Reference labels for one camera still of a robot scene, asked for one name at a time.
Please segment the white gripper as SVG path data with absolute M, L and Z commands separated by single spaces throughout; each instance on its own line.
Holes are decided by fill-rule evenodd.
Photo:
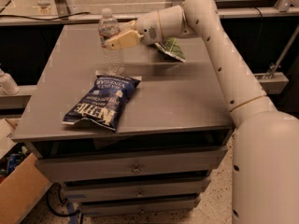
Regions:
M 135 20 L 120 23 L 121 32 L 105 41 L 110 50 L 126 49 L 140 43 L 152 45 L 167 38 L 193 38 L 197 33 L 187 24 L 181 6 L 151 11 Z

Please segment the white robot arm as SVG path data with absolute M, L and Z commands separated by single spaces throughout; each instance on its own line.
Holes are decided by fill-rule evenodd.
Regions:
M 124 49 L 202 37 L 236 127 L 233 224 L 299 224 L 299 119 L 278 111 L 223 30 L 214 0 L 142 15 L 106 41 Z

